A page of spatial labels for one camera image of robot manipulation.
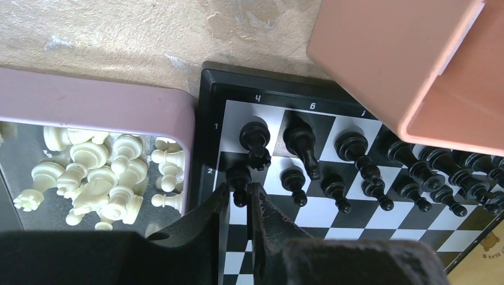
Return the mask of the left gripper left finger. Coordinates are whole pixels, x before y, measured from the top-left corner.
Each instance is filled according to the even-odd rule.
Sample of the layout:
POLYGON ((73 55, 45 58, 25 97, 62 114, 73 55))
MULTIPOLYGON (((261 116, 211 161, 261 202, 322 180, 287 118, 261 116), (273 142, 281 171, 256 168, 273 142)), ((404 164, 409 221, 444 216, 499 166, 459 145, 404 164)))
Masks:
POLYGON ((222 284, 229 189, 148 237, 137 232, 1 235, 2 284, 222 284))

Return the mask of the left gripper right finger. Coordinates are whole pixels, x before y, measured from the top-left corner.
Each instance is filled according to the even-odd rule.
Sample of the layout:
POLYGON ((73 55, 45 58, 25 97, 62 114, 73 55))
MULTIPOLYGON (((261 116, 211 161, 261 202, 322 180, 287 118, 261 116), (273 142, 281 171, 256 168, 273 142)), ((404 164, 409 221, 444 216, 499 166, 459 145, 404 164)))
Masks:
POLYGON ((324 240, 248 185, 254 284, 449 284, 440 259, 411 240, 324 240))

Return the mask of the black chess piece eleventh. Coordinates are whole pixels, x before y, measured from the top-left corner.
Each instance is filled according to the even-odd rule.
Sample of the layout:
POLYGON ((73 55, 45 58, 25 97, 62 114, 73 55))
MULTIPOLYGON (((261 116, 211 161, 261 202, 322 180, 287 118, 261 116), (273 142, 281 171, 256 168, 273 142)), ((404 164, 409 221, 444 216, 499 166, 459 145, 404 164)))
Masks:
POLYGON ((299 207, 307 204, 307 196, 302 187, 305 184, 303 172, 297 168, 287 169, 281 174, 282 187, 291 192, 293 203, 299 207))

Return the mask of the black chess piece fifteenth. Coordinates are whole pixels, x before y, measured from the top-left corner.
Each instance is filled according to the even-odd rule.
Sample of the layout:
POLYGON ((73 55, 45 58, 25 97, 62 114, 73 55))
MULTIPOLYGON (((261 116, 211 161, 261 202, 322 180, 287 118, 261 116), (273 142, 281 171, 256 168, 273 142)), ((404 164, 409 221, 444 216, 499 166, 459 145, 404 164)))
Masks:
POLYGON ((247 205, 247 187, 251 183, 251 174, 247 166, 234 166, 226 171, 226 182, 233 190, 234 204, 239 207, 247 205))

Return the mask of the black chess piece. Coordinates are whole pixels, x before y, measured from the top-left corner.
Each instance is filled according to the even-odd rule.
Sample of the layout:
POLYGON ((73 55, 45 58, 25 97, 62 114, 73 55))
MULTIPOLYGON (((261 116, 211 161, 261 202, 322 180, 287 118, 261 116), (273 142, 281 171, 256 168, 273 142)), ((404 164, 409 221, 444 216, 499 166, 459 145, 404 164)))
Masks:
POLYGON ((346 186, 342 176, 336 173, 329 175, 321 181, 320 187, 326 197, 335 200, 340 213, 348 214, 351 211, 352 206, 344 193, 346 186))
POLYGON ((495 198, 495 194, 489 190, 489 183, 475 178, 469 168, 459 166, 452 158, 450 150, 426 146, 420 151, 419 159, 427 161, 432 169, 448 175, 449 183, 460 187, 466 200, 484 204, 495 198))
POLYGON ((384 141, 383 152, 388 160, 406 166, 408 176, 417 182, 422 190, 433 192, 445 184, 444 176, 434 173, 425 160, 416 158, 408 143, 396 136, 384 141))
POLYGON ((393 210, 394 202, 385 194, 385 183, 381 179, 374 179, 371 182, 365 180, 361 184, 361 189, 365 196, 377 199, 384 211, 393 210))
POLYGON ((439 189, 431 192, 429 195, 434 202, 446 205, 448 209, 457 217, 465 217, 468 213, 467 209, 460 202, 457 202, 454 199, 453 189, 447 185, 441 186, 439 189))
POLYGON ((499 215, 503 211, 503 191, 493 192, 493 198, 489 199, 483 208, 492 215, 499 215))
POLYGON ((419 184, 410 177, 401 177, 392 188, 399 197, 413 201, 421 212, 426 213, 431 210, 432 204, 420 195, 419 184))
POLYGON ((457 162, 473 172, 485 173, 503 188, 503 166, 494 164, 490 155, 464 152, 458 156, 457 162))

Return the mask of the black chess piece fourteenth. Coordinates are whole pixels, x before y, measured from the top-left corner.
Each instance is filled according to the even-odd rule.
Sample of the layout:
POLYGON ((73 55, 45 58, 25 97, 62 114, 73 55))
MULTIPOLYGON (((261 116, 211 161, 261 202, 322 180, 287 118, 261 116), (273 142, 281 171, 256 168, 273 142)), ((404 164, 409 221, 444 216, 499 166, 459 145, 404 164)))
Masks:
POLYGON ((283 133, 283 141, 286 149, 302 161, 310 179, 319 180, 320 166, 314 152, 316 138, 311 126, 304 122, 290 124, 283 133))

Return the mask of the black chess piece twelfth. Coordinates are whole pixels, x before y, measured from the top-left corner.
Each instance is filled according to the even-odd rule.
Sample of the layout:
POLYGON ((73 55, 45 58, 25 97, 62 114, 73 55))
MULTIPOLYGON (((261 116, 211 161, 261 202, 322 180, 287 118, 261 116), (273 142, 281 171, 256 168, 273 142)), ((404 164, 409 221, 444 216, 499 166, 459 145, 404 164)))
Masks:
POLYGON ((248 161, 252 169, 265 170, 270 166, 271 155, 266 148, 270 141, 270 132, 261 122, 249 122, 240 130, 239 141, 248 151, 248 161))

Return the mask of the black chess piece thirteenth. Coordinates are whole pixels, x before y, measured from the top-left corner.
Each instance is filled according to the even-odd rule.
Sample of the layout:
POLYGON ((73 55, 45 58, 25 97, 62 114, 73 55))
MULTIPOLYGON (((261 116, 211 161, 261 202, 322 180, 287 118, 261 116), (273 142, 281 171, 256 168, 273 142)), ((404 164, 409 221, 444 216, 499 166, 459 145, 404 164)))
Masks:
POLYGON ((335 141, 335 151, 341 160, 353 162, 366 182, 376 186, 384 186, 385 183, 379 168, 366 155, 367 149, 367 138, 357 131, 344 132, 335 141))

